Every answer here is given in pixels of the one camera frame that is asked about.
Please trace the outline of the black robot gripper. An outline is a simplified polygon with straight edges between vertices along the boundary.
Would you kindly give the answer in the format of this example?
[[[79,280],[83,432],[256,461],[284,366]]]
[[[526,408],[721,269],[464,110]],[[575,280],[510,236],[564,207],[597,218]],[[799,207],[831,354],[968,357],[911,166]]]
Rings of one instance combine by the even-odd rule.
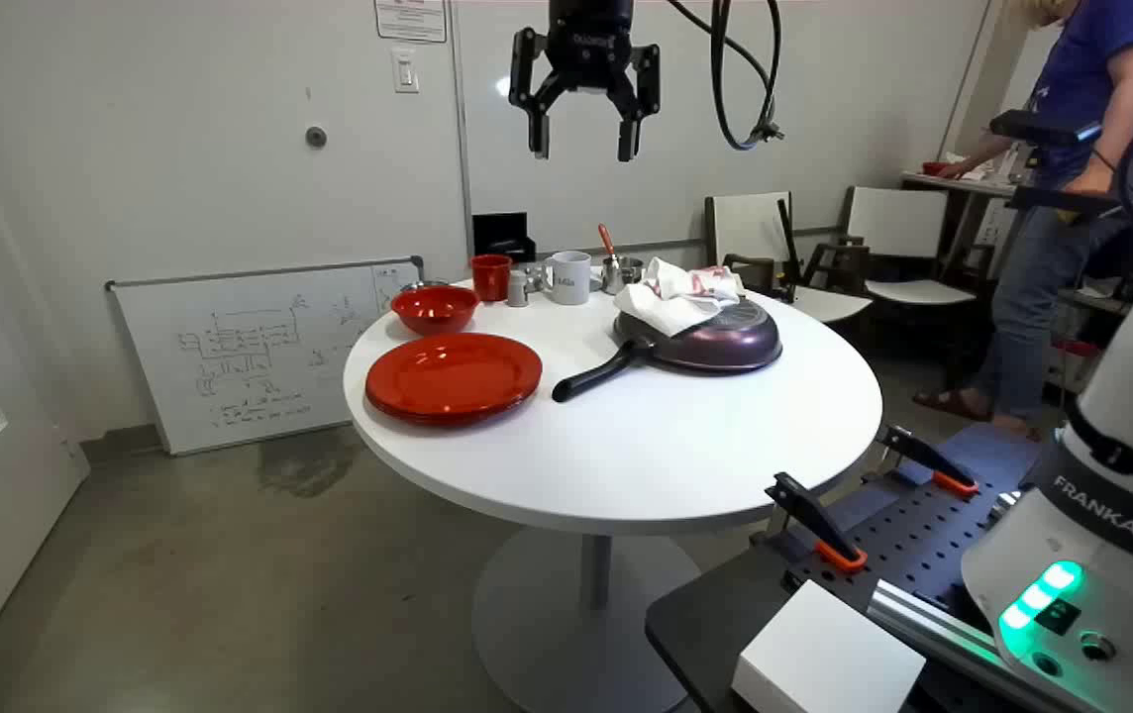
[[[526,148],[550,157],[550,104],[564,91],[602,91],[617,124],[617,161],[638,157],[641,118],[663,110],[663,49],[630,40],[634,0],[550,0],[550,28],[510,40],[507,98],[526,116]]]

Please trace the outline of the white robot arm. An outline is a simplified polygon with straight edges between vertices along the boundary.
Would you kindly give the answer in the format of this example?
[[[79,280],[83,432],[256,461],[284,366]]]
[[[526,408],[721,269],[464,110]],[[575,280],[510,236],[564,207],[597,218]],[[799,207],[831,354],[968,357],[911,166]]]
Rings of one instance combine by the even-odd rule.
[[[1017,199],[1133,234],[1133,140],[1111,195]],[[1006,701],[1133,713],[1133,304],[1057,434],[1004,495],[902,432],[888,449],[932,485],[861,531],[840,531],[791,475],[770,487],[816,533],[831,588]]]

